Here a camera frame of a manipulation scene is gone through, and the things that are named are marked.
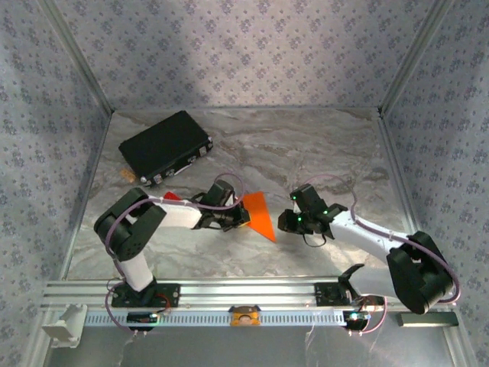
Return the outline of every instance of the wall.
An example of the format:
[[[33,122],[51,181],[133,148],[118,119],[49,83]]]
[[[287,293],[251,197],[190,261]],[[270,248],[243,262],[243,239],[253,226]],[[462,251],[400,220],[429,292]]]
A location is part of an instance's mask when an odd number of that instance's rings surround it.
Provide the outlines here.
[[[489,4],[457,1],[387,123],[421,228],[463,287],[461,312],[489,365]]]
[[[108,117],[34,0],[0,13],[0,365],[18,366]]]
[[[432,1],[56,0],[114,109],[378,106]]]

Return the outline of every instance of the white bracket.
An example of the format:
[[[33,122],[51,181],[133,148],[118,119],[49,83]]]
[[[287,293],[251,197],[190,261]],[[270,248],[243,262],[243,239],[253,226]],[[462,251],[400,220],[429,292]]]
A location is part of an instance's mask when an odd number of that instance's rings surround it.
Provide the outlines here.
[[[42,326],[53,340],[51,348],[76,348],[79,345],[87,310],[86,304],[67,304],[56,323]]]

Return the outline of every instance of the table surface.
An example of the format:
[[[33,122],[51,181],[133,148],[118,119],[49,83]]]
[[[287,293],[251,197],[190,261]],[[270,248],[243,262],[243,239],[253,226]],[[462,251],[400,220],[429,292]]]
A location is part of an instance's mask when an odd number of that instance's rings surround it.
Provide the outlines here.
[[[118,112],[112,116],[75,238],[67,279],[109,279],[117,275],[93,225],[138,184],[131,184],[120,175],[128,165],[118,146],[175,112]],[[377,114],[373,109],[188,112],[212,136],[215,147],[181,174],[159,187],[145,189],[149,194],[161,196],[170,190],[181,197],[191,197],[207,191],[218,174],[231,171],[242,177],[248,192],[265,193],[276,225],[280,213],[291,208],[288,193],[308,178],[328,173],[353,186],[362,217],[403,230],[403,214],[390,185],[387,163],[381,156]],[[348,188],[336,180],[317,180],[314,186],[329,205],[352,203]],[[359,262],[383,266],[351,244],[329,241],[321,248],[310,248],[298,235],[278,229],[275,233],[277,241],[273,243],[248,227],[226,233],[161,228],[144,253],[157,278],[331,276]]]

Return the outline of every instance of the floral pattern wall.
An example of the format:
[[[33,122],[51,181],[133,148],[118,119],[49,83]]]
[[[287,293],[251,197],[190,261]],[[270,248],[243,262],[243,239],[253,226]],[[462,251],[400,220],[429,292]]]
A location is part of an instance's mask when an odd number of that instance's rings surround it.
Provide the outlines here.
[[[461,276],[461,312],[489,365],[489,3],[455,2],[387,124],[421,227]]]
[[[108,123],[36,1],[0,3],[0,365],[18,366]]]
[[[115,109],[378,106],[432,0],[56,0]]]

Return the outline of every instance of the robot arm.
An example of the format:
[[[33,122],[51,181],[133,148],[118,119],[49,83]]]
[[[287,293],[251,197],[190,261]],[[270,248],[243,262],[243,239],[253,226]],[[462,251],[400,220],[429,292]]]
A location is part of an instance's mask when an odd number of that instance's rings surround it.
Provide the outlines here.
[[[154,232],[160,227],[228,231],[242,226],[250,220],[242,203],[226,210],[202,209],[203,206],[231,206],[234,202],[234,189],[223,180],[217,180],[208,193],[196,195],[192,201],[181,200],[179,205],[165,203],[161,198],[148,196],[143,190],[134,188],[99,217],[94,230],[104,243],[112,233],[107,252],[143,304],[152,297],[151,289],[156,283],[143,254],[143,248]],[[114,227],[116,219],[133,206],[134,209]]]
[[[421,314],[452,289],[454,282],[445,267],[419,250],[419,247],[426,248],[445,261],[434,241],[424,232],[407,235],[358,217],[354,220],[345,206],[327,206],[310,184],[294,190],[290,198],[295,210],[286,209],[280,215],[279,229],[300,235],[317,233],[324,239],[351,243],[388,265],[382,269],[363,265],[348,269],[339,282],[354,299],[367,295],[396,297],[408,309]],[[401,239],[418,246],[414,248]]]

